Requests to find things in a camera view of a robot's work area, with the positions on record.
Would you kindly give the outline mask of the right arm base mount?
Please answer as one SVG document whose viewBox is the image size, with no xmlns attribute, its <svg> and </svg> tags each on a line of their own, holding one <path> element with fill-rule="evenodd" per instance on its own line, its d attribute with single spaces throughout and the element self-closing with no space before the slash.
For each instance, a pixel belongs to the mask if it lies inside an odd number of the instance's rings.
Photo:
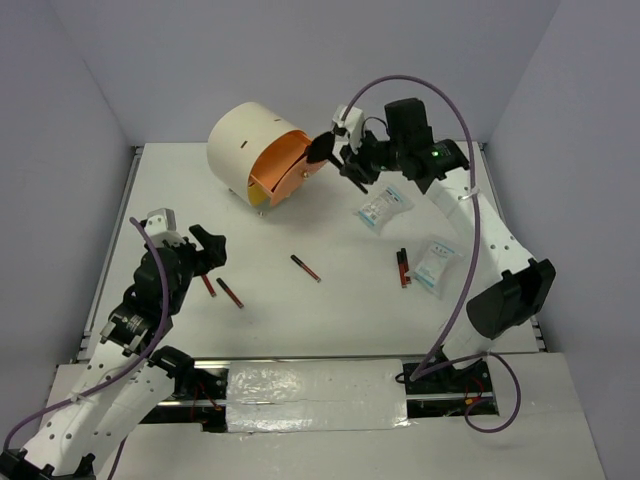
<svg viewBox="0 0 640 480">
<path fill-rule="evenodd" d="M 461 370 L 448 366 L 411 382 L 410 374 L 418 362 L 404 361 L 395 381 L 404 386 L 407 415 L 410 419 L 462 417 L 466 409 L 475 407 L 472 415 L 497 415 L 493 385 L 485 360 L 475 360 Z"/>
</svg>

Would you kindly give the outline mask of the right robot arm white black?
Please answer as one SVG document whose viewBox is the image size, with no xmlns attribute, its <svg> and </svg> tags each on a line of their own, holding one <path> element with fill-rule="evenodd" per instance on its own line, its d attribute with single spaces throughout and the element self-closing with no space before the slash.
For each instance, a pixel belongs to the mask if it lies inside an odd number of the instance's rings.
<svg viewBox="0 0 640 480">
<path fill-rule="evenodd" d="M 434 138 L 422 101 L 389 103 L 385 116 L 388 137 L 379 140 L 366 128 L 362 110 L 339 106 L 330 130 L 330 159 L 360 190 L 383 172 L 401 173 L 456 232 L 456 239 L 443 245 L 442 254 L 430 241 L 423 256 L 412 263 L 413 276 L 425 283 L 427 267 L 447 268 L 459 246 L 468 270 L 439 339 L 407 377 L 415 381 L 434 370 L 442 389 L 456 391 L 468 381 L 469 365 L 541 310 L 556 270 L 550 260 L 536 259 L 518 242 L 481 191 L 473 148 Z"/>
</svg>

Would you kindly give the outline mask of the cream round drawer organizer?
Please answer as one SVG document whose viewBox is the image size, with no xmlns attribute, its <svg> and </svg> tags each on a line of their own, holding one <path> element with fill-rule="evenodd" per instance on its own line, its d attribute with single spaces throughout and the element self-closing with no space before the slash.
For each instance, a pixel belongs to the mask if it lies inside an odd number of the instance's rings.
<svg viewBox="0 0 640 480">
<path fill-rule="evenodd" d="M 245 203 L 273 208 L 327 164 L 308 161 L 311 143 L 282 116 L 257 102 L 245 102 L 211 130 L 207 161 L 214 176 Z"/>
</svg>

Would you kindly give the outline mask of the cotton pad pack teal label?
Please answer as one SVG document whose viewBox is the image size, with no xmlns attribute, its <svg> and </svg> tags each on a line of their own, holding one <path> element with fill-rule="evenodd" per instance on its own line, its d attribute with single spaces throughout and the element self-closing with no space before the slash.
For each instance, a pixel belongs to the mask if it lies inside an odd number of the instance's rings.
<svg viewBox="0 0 640 480">
<path fill-rule="evenodd" d="M 353 213 L 370 231 L 380 235 L 384 227 L 396 216 L 414 208 L 414 202 L 396 185 L 384 184 Z"/>
</svg>

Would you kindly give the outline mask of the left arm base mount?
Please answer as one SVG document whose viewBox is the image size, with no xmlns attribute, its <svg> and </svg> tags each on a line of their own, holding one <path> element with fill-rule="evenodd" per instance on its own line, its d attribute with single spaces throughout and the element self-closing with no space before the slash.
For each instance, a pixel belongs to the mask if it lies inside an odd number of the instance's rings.
<svg viewBox="0 0 640 480">
<path fill-rule="evenodd" d="M 207 433 L 227 431 L 228 368 L 197 367 L 191 356 L 170 346 L 153 353 L 148 365 L 166 371 L 171 390 L 142 424 L 197 424 Z"/>
</svg>

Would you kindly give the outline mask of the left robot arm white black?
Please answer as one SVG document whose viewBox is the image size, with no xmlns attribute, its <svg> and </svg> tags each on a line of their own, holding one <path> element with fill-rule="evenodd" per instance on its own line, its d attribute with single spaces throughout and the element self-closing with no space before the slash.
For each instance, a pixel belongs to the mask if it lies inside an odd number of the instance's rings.
<svg viewBox="0 0 640 480">
<path fill-rule="evenodd" d="M 89 363 L 67 397 L 27 417 L 43 419 L 23 446 L 4 442 L 4 479 L 93 479 L 128 435 L 173 397 L 212 396 L 224 381 L 161 343 L 193 279 L 226 263 L 226 238 L 199 225 L 180 236 L 146 220 L 135 225 L 146 252 L 122 302 L 110 313 Z"/>
</svg>

